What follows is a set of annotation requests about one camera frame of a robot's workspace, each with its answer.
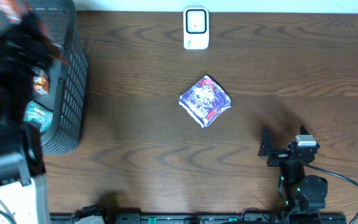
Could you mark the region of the small orange white box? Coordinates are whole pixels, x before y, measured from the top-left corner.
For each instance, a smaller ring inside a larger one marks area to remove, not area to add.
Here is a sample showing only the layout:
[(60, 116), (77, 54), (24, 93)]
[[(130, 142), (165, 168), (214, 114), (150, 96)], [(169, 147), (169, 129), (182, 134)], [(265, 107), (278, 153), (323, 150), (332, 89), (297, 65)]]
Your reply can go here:
[(49, 78), (48, 75), (42, 69), (33, 69), (34, 72), (34, 90), (40, 95), (49, 94)]

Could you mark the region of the teal candy packet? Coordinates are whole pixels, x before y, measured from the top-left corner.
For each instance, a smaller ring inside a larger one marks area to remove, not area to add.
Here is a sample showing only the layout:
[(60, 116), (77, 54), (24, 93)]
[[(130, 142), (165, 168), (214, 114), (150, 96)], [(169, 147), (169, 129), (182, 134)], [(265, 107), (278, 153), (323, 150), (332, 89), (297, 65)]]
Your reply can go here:
[(34, 101), (30, 101), (25, 109), (23, 121), (34, 121), (40, 125), (40, 132), (46, 132), (51, 126), (53, 113)]

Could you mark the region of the purple snack packet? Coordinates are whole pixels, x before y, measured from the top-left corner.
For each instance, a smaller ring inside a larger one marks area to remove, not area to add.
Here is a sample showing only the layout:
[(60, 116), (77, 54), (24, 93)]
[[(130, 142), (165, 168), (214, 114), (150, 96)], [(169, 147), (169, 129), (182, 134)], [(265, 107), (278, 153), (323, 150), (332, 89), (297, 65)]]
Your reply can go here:
[(208, 75), (184, 92), (178, 103), (202, 128), (231, 107), (229, 95)]

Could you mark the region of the red orange snack bar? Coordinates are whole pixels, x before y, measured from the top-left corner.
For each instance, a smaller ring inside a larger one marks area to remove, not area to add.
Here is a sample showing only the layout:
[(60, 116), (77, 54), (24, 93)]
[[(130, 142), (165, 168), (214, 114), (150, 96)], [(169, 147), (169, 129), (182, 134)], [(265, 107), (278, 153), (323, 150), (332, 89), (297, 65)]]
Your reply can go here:
[(0, 35), (14, 25), (18, 25), (29, 15), (36, 16), (36, 28), (39, 29), (47, 45), (53, 49), (51, 57), (64, 61), (63, 38), (67, 32), (69, 19), (65, 1), (0, 1)]

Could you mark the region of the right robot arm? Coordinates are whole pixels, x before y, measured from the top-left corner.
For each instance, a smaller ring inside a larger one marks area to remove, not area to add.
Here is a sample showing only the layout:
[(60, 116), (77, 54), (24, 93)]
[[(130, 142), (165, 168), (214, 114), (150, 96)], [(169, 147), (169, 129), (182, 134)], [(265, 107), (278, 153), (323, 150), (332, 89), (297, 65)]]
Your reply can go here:
[(277, 215), (280, 223), (321, 223), (320, 210), (326, 206), (328, 181), (317, 175), (306, 175), (304, 166), (314, 161), (319, 144), (304, 126), (286, 149), (275, 149), (267, 128), (263, 129), (259, 157), (267, 158), (269, 167), (279, 167), (278, 189), (287, 208)]

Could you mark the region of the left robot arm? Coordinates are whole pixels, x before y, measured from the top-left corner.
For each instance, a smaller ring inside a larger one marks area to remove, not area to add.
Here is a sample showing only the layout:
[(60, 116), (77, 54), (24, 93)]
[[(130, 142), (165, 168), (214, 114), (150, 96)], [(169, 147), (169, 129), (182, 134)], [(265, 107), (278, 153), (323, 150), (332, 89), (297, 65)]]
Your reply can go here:
[(36, 69), (46, 70), (59, 50), (39, 18), (25, 14), (0, 34), (0, 223), (110, 223), (96, 205), (72, 215), (52, 215), (39, 132), (24, 122)]

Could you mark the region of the white barcode scanner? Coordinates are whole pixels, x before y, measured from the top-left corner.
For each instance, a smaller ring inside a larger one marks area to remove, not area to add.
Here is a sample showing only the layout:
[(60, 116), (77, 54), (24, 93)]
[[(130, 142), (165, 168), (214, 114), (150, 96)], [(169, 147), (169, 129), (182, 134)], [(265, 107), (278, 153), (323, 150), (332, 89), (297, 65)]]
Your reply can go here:
[(188, 7), (183, 11), (183, 47), (204, 50), (209, 46), (209, 11), (204, 7)]

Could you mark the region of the grey plastic mesh basket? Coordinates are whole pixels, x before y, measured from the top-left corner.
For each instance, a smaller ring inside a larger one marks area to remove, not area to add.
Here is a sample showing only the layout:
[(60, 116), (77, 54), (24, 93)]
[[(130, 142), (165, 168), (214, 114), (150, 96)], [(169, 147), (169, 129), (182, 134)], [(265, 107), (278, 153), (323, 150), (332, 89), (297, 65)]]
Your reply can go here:
[(28, 4), (46, 24), (64, 59), (54, 61), (46, 72), (49, 94), (35, 94), (34, 101), (53, 113), (50, 127), (41, 133), (41, 146), (44, 154), (68, 154), (77, 148), (80, 139), (88, 71), (75, 29), (75, 4), (72, 0), (31, 0)]

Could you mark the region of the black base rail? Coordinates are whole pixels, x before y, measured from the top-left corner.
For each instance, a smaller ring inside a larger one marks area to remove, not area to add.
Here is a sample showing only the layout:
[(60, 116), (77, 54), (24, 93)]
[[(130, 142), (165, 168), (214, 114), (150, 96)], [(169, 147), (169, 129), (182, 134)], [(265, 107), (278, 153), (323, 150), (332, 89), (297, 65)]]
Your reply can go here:
[(222, 224), (222, 223), (281, 223), (268, 214), (246, 213), (244, 215), (140, 215), (117, 213), (106, 215), (51, 215), (52, 224), (112, 223), (112, 224)]

